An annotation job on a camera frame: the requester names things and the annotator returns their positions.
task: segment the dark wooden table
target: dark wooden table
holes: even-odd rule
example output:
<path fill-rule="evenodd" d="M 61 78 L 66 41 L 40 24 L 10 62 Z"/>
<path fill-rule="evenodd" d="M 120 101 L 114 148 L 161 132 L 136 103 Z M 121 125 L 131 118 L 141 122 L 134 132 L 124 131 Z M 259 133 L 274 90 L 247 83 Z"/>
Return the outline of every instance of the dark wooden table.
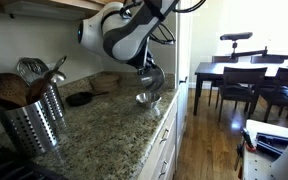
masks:
<path fill-rule="evenodd" d="M 195 100 L 194 100 L 194 112 L 196 115 L 198 100 L 201 96 L 203 81 L 213 81 L 223 79 L 224 67 L 234 68 L 261 68 L 267 67 L 265 77 L 272 79 L 275 77 L 279 67 L 288 68 L 288 62 L 283 64 L 251 64 L 250 62 L 238 62 L 238 63 L 211 63 L 201 62 L 195 71 L 196 75 L 196 89 L 195 89 Z"/>

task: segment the chair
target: chair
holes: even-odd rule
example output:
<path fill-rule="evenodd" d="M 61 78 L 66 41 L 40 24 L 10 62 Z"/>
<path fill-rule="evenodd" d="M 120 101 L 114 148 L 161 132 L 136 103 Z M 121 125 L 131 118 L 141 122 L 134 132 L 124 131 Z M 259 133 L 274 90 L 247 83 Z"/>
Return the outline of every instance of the chair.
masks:
<path fill-rule="evenodd" d="M 251 113 L 254 112 L 256 103 L 259 97 L 259 87 L 264 79 L 267 68 L 255 68 L 255 69 L 239 69 L 239 68 L 224 68 L 224 84 L 219 86 L 219 92 L 221 95 L 221 104 L 218 121 L 221 120 L 223 101 L 242 101 L 245 102 L 244 112 L 248 110 L 248 118 Z M 234 83 L 246 83 L 254 84 L 254 89 L 251 87 L 231 85 Z"/>
<path fill-rule="evenodd" d="M 263 56 L 252 56 L 251 57 L 251 63 L 252 64 L 261 64 L 261 63 L 282 64 L 282 63 L 284 63 L 284 59 L 282 59 L 279 56 L 270 56 L 270 55 L 267 55 L 265 57 L 263 57 Z M 262 85 L 261 88 L 272 88 L 272 89 L 274 89 L 275 85 Z M 286 86 L 280 86 L 279 88 L 288 89 L 288 87 L 286 87 Z M 281 106 L 280 110 L 278 112 L 278 116 L 281 116 L 283 109 L 284 109 L 284 107 Z"/>
<path fill-rule="evenodd" d="M 284 59 L 281 59 L 278 56 L 252 56 L 251 63 L 259 64 L 259 63 L 269 63 L 269 64 L 282 64 Z"/>
<path fill-rule="evenodd" d="M 238 58 L 231 59 L 230 56 L 212 56 L 212 63 L 237 63 L 237 62 L 238 62 Z M 210 106 L 210 104 L 211 104 L 213 87 L 218 87 L 218 86 L 222 85 L 223 83 L 224 83 L 224 81 L 222 79 L 213 80 L 211 82 L 210 94 L 208 97 L 208 106 Z M 219 91 L 217 91 L 216 106 L 215 106 L 216 108 L 217 108 L 217 104 L 218 104 L 218 96 L 219 96 Z"/>
<path fill-rule="evenodd" d="M 275 78 L 275 88 L 263 88 L 260 90 L 260 96 L 267 103 L 267 108 L 264 116 L 264 122 L 267 122 L 269 117 L 269 113 L 271 111 L 272 106 L 280 106 L 280 107 L 288 107 L 288 88 L 287 89 L 280 89 L 279 86 L 288 86 L 288 69 L 279 68 L 276 73 Z"/>

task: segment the metal bowl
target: metal bowl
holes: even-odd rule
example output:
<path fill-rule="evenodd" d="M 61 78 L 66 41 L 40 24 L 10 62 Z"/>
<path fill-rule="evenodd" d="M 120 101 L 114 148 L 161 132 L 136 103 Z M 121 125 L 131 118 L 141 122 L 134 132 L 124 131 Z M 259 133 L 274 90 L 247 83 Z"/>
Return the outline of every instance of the metal bowl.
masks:
<path fill-rule="evenodd" d="M 162 97 L 157 93 L 141 93 L 136 96 L 136 101 L 145 108 L 154 108 Z"/>
<path fill-rule="evenodd" d="M 156 92 L 161 89 L 165 81 L 164 72 L 158 65 L 140 75 L 140 78 L 144 87 L 150 92 Z"/>

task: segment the utensil holder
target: utensil holder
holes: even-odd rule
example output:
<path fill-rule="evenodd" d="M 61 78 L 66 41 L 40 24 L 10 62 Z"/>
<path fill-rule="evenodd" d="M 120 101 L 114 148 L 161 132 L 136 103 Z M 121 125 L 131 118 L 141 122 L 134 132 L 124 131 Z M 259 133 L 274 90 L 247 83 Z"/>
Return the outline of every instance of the utensil holder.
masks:
<path fill-rule="evenodd" d="M 40 155 L 57 145 L 42 100 L 18 109 L 0 111 L 0 121 L 15 148 L 26 156 Z"/>
<path fill-rule="evenodd" d="M 43 101 L 47 106 L 49 116 L 53 119 L 60 119 L 64 116 L 64 106 L 55 83 L 51 83 L 43 95 Z"/>

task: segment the white cabinet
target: white cabinet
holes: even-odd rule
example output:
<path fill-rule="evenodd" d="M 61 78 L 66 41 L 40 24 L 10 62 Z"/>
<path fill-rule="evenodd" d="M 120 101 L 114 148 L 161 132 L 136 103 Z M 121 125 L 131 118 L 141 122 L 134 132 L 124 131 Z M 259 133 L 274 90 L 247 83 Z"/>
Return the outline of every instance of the white cabinet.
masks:
<path fill-rule="evenodd" d="M 139 176 L 140 180 L 172 179 L 175 172 L 177 100 L 172 105 L 150 155 Z"/>
<path fill-rule="evenodd" d="M 185 9 L 192 6 L 192 0 L 180 1 L 178 9 Z M 176 159 L 179 155 L 183 134 L 186 129 L 187 99 L 188 99 L 188 77 L 191 56 L 192 36 L 192 15 L 193 13 L 177 14 L 177 80 L 179 89 L 178 115 L 177 115 L 177 138 L 176 138 Z"/>

